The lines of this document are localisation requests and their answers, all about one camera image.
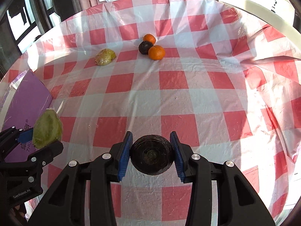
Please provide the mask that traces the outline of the green fruit half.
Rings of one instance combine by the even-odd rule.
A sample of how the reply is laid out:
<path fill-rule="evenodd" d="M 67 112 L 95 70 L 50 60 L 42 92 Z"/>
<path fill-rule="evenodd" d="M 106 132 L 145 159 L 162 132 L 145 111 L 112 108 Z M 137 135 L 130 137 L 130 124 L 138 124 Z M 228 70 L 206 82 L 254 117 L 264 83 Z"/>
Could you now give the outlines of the green fruit half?
<path fill-rule="evenodd" d="M 41 149 L 55 141 L 61 141 L 62 135 L 63 123 L 56 111 L 46 109 L 34 124 L 32 143 L 35 148 Z"/>

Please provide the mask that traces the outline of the dark round fruit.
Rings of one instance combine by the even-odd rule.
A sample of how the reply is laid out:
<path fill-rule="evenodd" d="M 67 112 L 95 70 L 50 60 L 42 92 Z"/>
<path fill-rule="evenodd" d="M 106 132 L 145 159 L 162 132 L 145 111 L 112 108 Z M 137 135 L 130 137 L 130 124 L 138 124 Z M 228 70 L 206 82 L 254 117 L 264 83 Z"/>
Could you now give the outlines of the dark round fruit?
<path fill-rule="evenodd" d="M 129 154 L 133 166 L 149 176 L 164 173 L 175 159 L 173 146 L 160 135 L 140 137 L 131 146 Z"/>

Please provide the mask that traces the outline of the yellow apple half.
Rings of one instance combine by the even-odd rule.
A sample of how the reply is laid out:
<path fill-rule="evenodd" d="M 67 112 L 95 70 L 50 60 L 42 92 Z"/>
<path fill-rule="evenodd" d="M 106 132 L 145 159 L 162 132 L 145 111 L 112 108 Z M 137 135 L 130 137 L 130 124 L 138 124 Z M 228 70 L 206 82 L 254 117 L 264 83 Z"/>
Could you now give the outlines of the yellow apple half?
<path fill-rule="evenodd" d="M 94 61 L 96 65 L 104 66 L 110 64 L 116 58 L 113 50 L 105 48 L 95 55 Z"/>

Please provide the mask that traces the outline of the dark passion fruit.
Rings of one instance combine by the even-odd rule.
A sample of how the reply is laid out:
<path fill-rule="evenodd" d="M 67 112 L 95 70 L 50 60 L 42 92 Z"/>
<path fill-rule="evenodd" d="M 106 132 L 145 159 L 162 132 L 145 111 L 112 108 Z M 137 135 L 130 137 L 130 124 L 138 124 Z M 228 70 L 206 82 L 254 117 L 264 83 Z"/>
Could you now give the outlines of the dark passion fruit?
<path fill-rule="evenodd" d="M 153 47 L 153 43 L 149 42 L 149 41 L 142 41 L 140 44 L 139 44 L 139 47 L 138 47 L 138 50 L 141 54 L 143 55 L 147 55 L 148 54 L 148 51 L 149 49 Z"/>

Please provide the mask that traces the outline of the large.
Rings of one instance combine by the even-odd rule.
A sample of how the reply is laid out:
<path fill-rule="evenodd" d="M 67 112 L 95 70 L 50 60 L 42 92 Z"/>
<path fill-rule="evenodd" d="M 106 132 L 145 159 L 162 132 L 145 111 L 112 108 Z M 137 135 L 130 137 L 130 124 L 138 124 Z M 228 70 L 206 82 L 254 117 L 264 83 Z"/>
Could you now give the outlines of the large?
<path fill-rule="evenodd" d="M 152 60 L 162 60 L 165 56 L 165 50 L 160 45 L 154 45 L 148 50 L 148 57 Z"/>

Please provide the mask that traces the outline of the small orange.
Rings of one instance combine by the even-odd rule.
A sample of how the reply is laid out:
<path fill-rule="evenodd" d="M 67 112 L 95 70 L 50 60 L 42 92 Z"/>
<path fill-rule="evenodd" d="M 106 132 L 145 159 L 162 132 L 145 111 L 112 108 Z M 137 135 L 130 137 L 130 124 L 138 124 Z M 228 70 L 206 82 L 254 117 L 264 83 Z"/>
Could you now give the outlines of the small orange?
<path fill-rule="evenodd" d="M 143 41 L 148 41 L 152 44 L 156 43 L 156 38 L 152 34 L 146 34 L 143 36 Z"/>

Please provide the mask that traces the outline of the purple white cardboard box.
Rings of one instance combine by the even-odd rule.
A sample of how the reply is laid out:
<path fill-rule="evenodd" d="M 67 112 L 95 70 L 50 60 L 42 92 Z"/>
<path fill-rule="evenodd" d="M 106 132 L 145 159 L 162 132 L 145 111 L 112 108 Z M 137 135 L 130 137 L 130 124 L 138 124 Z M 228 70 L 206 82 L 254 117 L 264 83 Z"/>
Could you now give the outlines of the purple white cardboard box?
<path fill-rule="evenodd" d="M 1 101 L 1 130 L 31 129 L 51 101 L 52 95 L 33 71 L 23 71 L 10 83 Z"/>

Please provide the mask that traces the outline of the red white checkered tablecloth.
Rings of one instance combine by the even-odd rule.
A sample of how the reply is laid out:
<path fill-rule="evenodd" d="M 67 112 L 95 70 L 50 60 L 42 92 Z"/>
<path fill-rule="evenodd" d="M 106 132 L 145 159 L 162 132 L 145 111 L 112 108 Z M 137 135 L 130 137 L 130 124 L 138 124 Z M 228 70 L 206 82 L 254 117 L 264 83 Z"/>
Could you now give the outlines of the red white checkered tablecloth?
<path fill-rule="evenodd" d="M 139 52 L 143 36 L 165 50 Z M 95 64 L 108 48 L 116 58 Z M 300 49 L 269 24 L 208 0 L 119 0 L 82 11 L 44 34 L 1 80 L 1 94 L 31 69 L 63 123 L 63 153 L 42 175 L 48 188 L 70 160 L 91 161 L 120 142 L 157 134 L 216 163 L 233 161 L 276 223 L 300 196 Z"/>

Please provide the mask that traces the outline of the dark window frame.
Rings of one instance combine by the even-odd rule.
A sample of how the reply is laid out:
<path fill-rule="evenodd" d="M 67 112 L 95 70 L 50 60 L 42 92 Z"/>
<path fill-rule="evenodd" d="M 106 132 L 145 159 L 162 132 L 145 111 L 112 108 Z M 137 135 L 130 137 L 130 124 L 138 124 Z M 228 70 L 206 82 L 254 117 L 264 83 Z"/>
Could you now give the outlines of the dark window frame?
<path fill-rule="evenodd" d="M 1 0 L 1 77 L 43 34 L 72 15 L 116 0 Z"/>

